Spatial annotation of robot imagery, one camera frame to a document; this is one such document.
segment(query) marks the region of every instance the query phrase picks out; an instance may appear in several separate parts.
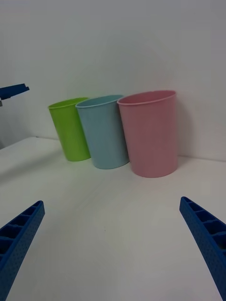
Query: white tabletop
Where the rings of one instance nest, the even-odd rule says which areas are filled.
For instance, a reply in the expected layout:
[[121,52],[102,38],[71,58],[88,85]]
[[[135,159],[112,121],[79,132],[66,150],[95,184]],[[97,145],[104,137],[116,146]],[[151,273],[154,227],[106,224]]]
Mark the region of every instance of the white tabletop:
[[180,158],[163,178],[68,162],[59,141],[0,151],[0,227],[37,200],[46,215],[7,301],[220,301],[183,217],[185,195],[226,221],[226,163]]

